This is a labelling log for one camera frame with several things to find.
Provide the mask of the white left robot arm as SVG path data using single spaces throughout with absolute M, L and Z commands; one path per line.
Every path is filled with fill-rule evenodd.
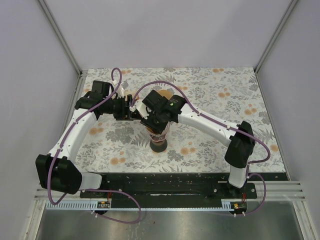
M 73 195 L 77 191 L 91 189 L 98 198 L 107 195 L 109 186 L 102 181 L 103 177 L 98 173 L 81 172 L 75 166 L 75 161 L 86 135 L 101 115 L 111 114 L 116 120 L 124 121 L 134 119 L 135 115 L 130 112 L 133 96 L 129 94 L 125 97 L 110 98 L 92 112 L 86 113 L 104 100 L 103 94 L 96 94 L 96 98 L 92 96 L 91 93 L 87 93 L 76 102 L 71 121 L 58 143 L 49 153 L 40 154 L 36 158 L 35 165 L 42 188 L 48 188 L 50 166 L 56 157 L 51 172 L 51 190 Z

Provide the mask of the brown paper coffee filter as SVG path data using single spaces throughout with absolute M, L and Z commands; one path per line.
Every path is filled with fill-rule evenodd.
M 165 97 L 167 100 L 170 100 L 171 97 L 173 96 L 173 93 L 170 92 L 169 90 L 167 89 L 161 89 L 158 91 L 158 93 L 162 96 L 162 97 Z

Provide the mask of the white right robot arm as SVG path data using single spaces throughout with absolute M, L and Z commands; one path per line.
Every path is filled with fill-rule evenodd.
M 253 153 L 255 140 L 252 127 L 247 122 L 236 124 L 215 117 L 191 106 L 174 95 L 170 100 L 160 97 L 158 103 L 138 100 L 130 110 L 138 112 L 141 123 L 154 135 L 165 135 L 170 122 L 195 128 L 218 140 L 227 147 L 224 159 L 230 165 L 228 194 L 239 198 L 246 191 L 247 165 Z

